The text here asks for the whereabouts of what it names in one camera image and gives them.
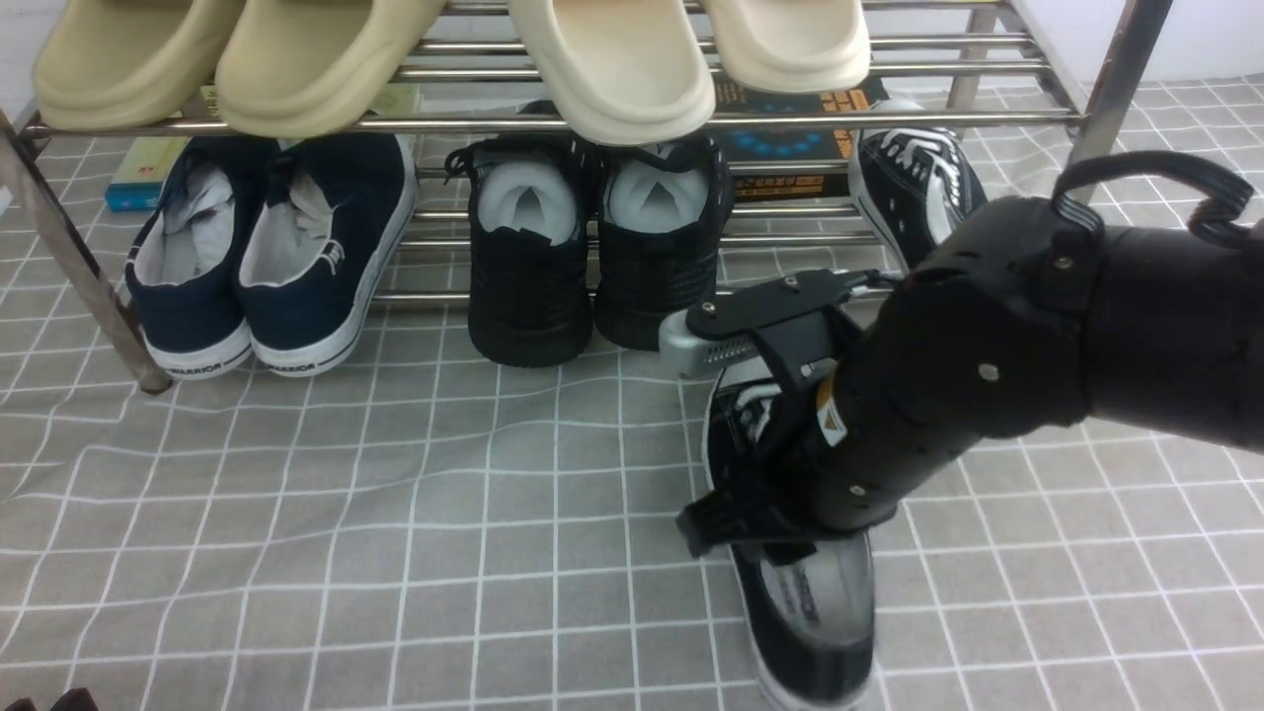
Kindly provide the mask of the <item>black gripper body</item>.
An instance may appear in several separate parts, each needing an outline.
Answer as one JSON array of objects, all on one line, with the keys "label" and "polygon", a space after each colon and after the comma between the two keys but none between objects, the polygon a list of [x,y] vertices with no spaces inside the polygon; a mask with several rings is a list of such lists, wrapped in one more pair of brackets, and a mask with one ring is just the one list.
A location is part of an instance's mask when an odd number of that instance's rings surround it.
[{"label": "black gripper body", "polygon": [[[857,536],[894,517],[892,504],[848,493],[825,504],[825,472],[814,454],[830,454],[822,431],[819,372],[785,393],[767,369],[723,369],[710,391],[702,436],[710,490],[675,517],[694,558],[736,547],[775,566],[804,560],[828,543]],[[828,514],[853,514],[844,526]]]}]

